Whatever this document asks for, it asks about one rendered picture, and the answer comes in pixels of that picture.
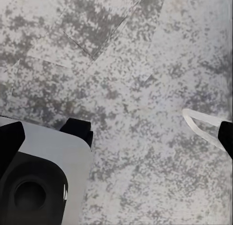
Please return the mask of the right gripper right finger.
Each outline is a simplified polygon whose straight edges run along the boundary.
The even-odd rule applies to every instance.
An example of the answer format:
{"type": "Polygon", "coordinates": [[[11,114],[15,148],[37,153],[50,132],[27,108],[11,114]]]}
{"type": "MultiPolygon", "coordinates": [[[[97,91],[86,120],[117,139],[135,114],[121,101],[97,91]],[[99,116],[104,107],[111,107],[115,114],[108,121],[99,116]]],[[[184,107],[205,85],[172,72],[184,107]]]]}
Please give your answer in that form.
{"type": "Polygon", "coordinates": [[[233,123],[227,121],[221,122],[218,139],[233,159],[233,123]]]}

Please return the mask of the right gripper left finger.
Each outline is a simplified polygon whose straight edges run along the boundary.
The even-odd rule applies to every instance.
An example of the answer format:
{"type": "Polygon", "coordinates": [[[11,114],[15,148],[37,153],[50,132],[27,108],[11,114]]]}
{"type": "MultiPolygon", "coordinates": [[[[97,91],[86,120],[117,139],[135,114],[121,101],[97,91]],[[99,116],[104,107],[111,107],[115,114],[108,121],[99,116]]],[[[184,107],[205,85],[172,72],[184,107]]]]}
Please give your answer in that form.
{"type": "Polygon", "coordinates": [[[21,121],[0,127],[0,179],[25,141],[21,121]]]}

